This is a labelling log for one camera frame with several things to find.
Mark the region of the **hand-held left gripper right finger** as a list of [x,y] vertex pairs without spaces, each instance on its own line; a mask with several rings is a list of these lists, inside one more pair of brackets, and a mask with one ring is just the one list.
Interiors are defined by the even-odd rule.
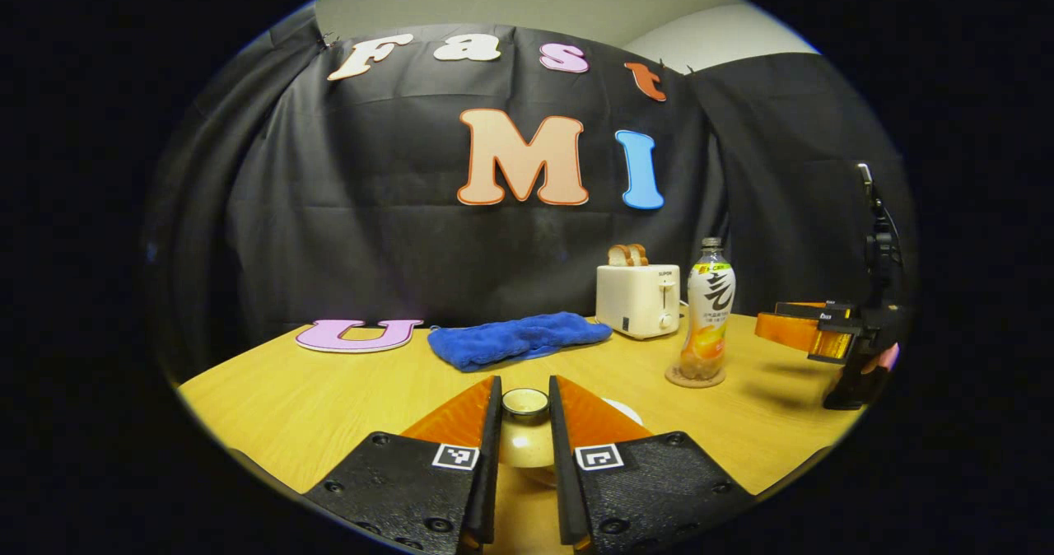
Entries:
[[754,504],[684,431],[655,434],[550,376],[558,528],[575,555],[661,555]]

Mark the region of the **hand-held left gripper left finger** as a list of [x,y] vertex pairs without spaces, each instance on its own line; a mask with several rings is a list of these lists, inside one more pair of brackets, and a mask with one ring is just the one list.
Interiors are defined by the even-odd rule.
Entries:
[[487,376],[406,431],[372,431],[304,494],[411,555],[482,555],[494,540],[501,395]]

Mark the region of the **clear plastic water bottle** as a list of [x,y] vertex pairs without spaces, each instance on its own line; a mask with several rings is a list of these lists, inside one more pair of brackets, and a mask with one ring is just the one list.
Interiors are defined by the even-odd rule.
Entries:
[[692,384],[711,383],[723,374],[735,285],[735,271],[724,256],[724,241],[721,237],[705,237],[701,256],[688,273],[688,336],[679,364],[680,375]]

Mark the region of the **cream ceramic teacup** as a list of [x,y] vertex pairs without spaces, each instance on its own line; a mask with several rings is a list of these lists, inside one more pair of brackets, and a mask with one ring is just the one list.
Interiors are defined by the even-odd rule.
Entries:
[[609,398],[601,398],[606,408],[601,408],[601,413],[596,416],[599,423],[604,427],[622,430],[622,428],[643,428],[642,417],[637,415],[636,410],[625,403],[618,402]]

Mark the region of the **round wooden coaster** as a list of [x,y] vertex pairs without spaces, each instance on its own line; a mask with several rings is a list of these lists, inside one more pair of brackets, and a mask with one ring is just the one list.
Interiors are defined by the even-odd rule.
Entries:
[[726,369],[721,368],[721,370],[716,371],[716,373],[713,376],[708,376],[708,378],[692,378],[691,376],[683,374],[679,365],[674,364],[667,366],[664,375],[667,381],[678,386],[685,386],[685,389],[709,389],[709,386],[716,386],[725,380]]

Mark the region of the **black phone stand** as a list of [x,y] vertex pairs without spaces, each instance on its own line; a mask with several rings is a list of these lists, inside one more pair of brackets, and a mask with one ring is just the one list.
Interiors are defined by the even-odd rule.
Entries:
[[865,238],[865,263],[870,277],[870,294],[865,306],[897,306],[902,300],[906,277],[898,227],[882,201],[870,166],[865,162],[859,162],[856,169],[872,214],[872,230]]

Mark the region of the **blue towel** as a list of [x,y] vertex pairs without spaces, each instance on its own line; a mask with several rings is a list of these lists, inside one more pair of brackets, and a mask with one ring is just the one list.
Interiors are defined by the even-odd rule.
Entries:
[[432,351],[460,372],[475,372],[502,362],[538,359],[568,346],[609,340],[613,330],[571,312],[527,316],[515,321],[466,329],[433,329],[427,337]]

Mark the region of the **white toaster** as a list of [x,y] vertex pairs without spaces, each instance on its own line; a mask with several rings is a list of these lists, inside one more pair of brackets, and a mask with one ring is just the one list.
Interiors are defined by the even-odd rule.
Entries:
[[630,338],[680,329],[680,267],[602,265],[596,269],[596,322]]

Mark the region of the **black backdrop cloth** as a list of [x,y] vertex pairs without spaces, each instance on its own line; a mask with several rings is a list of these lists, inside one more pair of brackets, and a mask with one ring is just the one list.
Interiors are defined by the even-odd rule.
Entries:
[[625,49],[479,23],[321,37],[309,9],[253,41],[161,158],[147,299],[177,383],[317,319],[590,315],[617,243],[688,266],[723,237],[736,314],[862,302],[862,164],[898,229],[893,294],[917,299],[906,162],[760,12],[698,12]]

